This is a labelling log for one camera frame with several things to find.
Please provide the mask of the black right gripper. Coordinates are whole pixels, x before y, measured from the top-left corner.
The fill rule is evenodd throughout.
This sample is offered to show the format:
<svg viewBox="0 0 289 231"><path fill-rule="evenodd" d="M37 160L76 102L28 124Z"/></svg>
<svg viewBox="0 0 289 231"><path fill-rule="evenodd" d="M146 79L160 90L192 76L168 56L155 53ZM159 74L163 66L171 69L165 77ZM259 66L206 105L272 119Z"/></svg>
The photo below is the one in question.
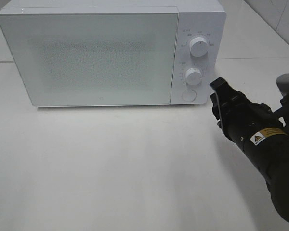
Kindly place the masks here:
<svg viewBox="0 0 289 231"><path fill-rule="evenodd" d="M219 77L210 83L212 112L224 136L235 144L278 143L288 139L271 109L253 103Z"/></svg>

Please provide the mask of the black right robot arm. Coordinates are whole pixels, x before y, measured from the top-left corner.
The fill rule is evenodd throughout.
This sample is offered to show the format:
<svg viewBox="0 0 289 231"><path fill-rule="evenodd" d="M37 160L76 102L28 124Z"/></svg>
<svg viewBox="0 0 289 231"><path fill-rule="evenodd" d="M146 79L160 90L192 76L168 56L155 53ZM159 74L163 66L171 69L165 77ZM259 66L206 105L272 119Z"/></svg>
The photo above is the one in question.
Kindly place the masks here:
<svg viewBox="0 0 289 231"><path fill-rule="evenodd" d="M276 79L283 98L272 111L251 102L219 77L210 83L218 127L264 177L277 213L289 222L289 73Z"/></svg>

